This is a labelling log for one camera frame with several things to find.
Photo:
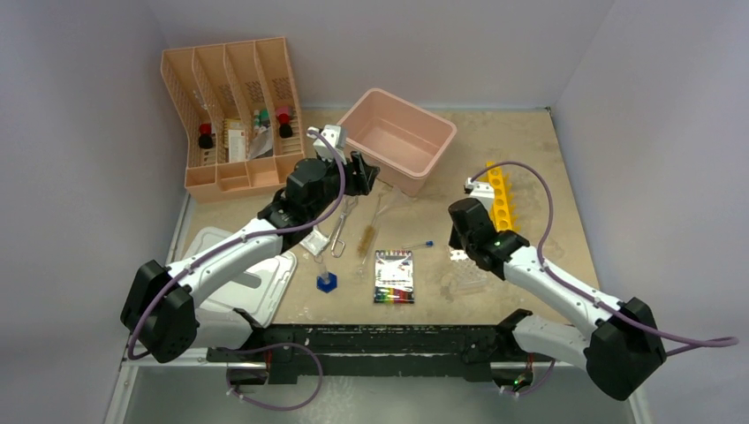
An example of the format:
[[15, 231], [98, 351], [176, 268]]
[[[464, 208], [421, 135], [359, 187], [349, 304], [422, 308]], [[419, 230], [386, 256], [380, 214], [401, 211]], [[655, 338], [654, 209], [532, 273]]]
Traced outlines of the pink plastic bin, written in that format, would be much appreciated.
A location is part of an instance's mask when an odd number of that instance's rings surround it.
[[448, 119], [380, 88], [371, 88], [337, 124], [347, 131], [346, 148], [378, 166], [378, 178], [415, 196], [456, 136]]

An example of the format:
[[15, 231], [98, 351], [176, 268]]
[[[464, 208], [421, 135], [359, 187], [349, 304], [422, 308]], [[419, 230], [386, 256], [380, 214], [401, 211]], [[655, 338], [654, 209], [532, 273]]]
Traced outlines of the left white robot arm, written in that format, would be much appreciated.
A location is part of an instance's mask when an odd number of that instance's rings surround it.
[[370, 194], [379, 173], [359, 151], [345, 159], [303, 159], [272, 201], [231, 237], [191, 260], [142, 264], [120, 314], [130, 332], [128, 359], [179, 357], [199, 334], [198, 306], [245, 270], [296, 246], [345, 196]]

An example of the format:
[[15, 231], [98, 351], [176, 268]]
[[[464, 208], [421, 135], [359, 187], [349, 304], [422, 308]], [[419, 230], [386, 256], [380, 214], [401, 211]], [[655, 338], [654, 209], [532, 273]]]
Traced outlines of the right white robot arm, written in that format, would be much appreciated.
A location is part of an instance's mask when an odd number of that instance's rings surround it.
[[528, 311], [509, 316], [496, 335], [509, 360], [539, 353], [584, 370], [606, 395], [626, 400], [667, 359], [651, 308], [632, 298], [609, 296], [567, 274], [514, 231], [497, 231], [476, 199], [452, 203], [450, 245], [479, 269], [533, 294], [567, 320], [548, 321]]

